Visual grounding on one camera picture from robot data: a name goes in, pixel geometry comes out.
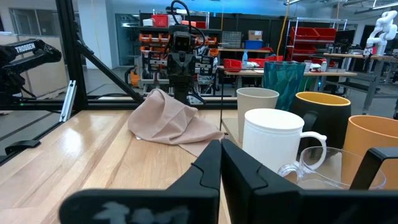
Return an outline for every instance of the water bottle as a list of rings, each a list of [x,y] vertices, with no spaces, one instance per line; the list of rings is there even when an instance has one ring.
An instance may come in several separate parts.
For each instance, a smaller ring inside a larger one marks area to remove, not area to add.
[[[248,66],[248,51],[245,50],[242,57],[242,68],[246,68]]]

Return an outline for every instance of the wall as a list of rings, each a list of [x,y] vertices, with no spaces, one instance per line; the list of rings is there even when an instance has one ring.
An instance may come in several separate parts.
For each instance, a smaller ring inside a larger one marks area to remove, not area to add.
[[[113,7],[109,0],[78,0],[83,40],[107,67],[116,67],[116,30]],[[86,60],[87,68],[96,68]]]
[[[0,1],[0,17],[4,26],[4,30],[15,33],[12,25],[10,8],[16,9],[47,9],[57,10],[55,0],[1,0]],[[73,8],[78,10],[77,1],[73,1]]]
[[[138,14],[140,10],[141,12],[152,12],[153,9],[165,9],[167,6],[170,6],[170,3],[171,1],[146,0],[142,2],[118,0],[118,2],[114,3],[114,11],[115,13]],[[185,3],[189,10],[205,12],[259,14],[267,16],[284,16],[286,12],[286,6],[279,0],[197,0],[185,1]],[[183,6],[177,3],[174,6],[183,8]],[[289,14],[306,16],[308,15],[308,10],[301,5],[291,5]]]

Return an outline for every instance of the computer monitor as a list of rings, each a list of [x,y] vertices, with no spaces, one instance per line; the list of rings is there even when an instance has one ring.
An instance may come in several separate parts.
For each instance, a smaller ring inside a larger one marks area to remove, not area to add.
[[[355,36],[355,30],[339,30],[336,33],[335,43],[353,43]]]

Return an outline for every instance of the glass mug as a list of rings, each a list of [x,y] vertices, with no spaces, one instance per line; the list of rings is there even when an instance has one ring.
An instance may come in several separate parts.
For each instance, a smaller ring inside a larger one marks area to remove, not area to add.
[[[278,174],[303,189],[348,190],[363,158],[341,149],[327,147],[326,158],[328,159],[325,159],[318,167],[312,166],[319,161],[322,151],[323,148],[320,146],[304,149],[300,155],[300,162],[282,166]],[[297,174],[295,180],[291,172]],[[385,184],[386,176],[379,169],[369,189],[383,189]]]

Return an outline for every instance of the teal glass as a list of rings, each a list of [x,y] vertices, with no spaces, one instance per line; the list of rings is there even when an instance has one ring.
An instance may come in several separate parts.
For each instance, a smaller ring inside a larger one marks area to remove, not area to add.
[[[305,63],[265,62],[264,88],[277,91],[276,109],[287,111],[299,91],[304,76]]]

